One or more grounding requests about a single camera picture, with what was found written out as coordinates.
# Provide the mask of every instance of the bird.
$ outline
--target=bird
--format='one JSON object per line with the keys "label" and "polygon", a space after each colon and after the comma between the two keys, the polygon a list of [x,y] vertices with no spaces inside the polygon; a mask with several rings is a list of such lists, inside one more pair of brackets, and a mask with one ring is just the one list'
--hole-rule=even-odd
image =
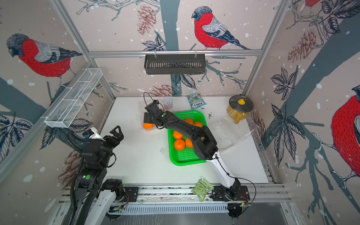
{"label": "bird", "polygon": [[340,186],[347,189],[346,182],[352,177],[360,177],[360,85],[352,89],[356,95],[352,96],[334,114],[331,122],[333,144],[323,143],[318,134],[320,144],[335,149],[343,160],[350,166],[351,173],[347,177],[336,174],[344,183]]}
{"label": "bird", "polygon": [[236,45],[249,49],[239,43],[239,40],[230,34],[227,27],[220,23],[207,6],[200,6],[194,10],[195,36],[207,48],[220,49],[226,45]]}
{"label": "bird", "polygon": [[12,57],[16,55],[26,63],[34,72],[45,77],[58,77],[60,84],[55,90],[65,85],[61,84],[61,76],[70,69],[70,64],[82,53],[60,48],[57,45],[45,44],[28,36],[16,33],[10,36],[6,42]]}

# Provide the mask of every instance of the candy packet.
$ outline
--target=candy packet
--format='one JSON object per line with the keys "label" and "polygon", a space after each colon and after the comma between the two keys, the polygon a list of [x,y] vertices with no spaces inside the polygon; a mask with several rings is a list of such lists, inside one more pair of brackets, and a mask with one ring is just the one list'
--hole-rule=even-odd
{"label": "candy packet", "polygon": [[195,93],[187,96],[191,109],[199,108],[200,106],[206,105],[199,93]]}

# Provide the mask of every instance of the orange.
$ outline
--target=orange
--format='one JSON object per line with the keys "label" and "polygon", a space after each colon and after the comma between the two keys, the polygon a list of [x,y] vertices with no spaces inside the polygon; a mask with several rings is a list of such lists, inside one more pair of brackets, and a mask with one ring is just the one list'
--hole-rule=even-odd
{"label": "orange", "polygon": [[189,123],[189,124],[191,124],[191,125],[194,125],[194,122],[193,122],[192,119],[186,119],[186,120],[184,120],[184,121],[187,122],[187,123]]}
{"label": "orange", "polygon": [[175,142],[174,142],[174,147],[176,150],[178,151],[182,151],[185,149],[185,141],[183,139],[177,139]]}
{"label": "orange", "polygon": [[186,140],[185,140],[185,145],[186,145],[187,148],[194,148],[194,147],[193,147],[193,142],[190,141],[189,138],[186,138]]}
{"label": "orange", "polygon": [[175,139],[181,139],[184,137],[182,134],[180,134],[177,131],[174,131],[174,133],[172,135],[174,136]]}
{"label": "orange", "polygon": [[153,128],[154,127],[154,124],[152,123],[144,123],[144,128],[145,129],[150,129],[150,128]]}
{"label": "orange", "polygon": [[202,124],[201,124],[199,121],[196,121],[196,122],[194,123],[194,126],[202,127]]}

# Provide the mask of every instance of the plastic lid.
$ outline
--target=plastic lid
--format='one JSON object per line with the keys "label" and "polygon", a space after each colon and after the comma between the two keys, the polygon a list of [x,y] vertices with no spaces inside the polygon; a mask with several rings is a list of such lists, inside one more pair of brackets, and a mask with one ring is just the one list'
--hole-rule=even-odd
{"label": "plastic lid", "polygon": [[229,100],[229,104],[234,110],[242,113],[250,112],[254,107],[252,101],[242,95],[232,96]]}

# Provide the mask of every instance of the yellow lid knob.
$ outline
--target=yellow lid knob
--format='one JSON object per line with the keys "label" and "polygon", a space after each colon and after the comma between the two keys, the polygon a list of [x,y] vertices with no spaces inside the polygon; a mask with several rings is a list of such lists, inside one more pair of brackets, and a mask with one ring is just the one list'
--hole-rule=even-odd
{"label": "yellow lid knob", "polygon": [[238,101],[238,103],[239,103],[240,105],[244,105],[244,104],[245,104],[245,101],[244,101],[243,99],[240,99],[240,100]]}

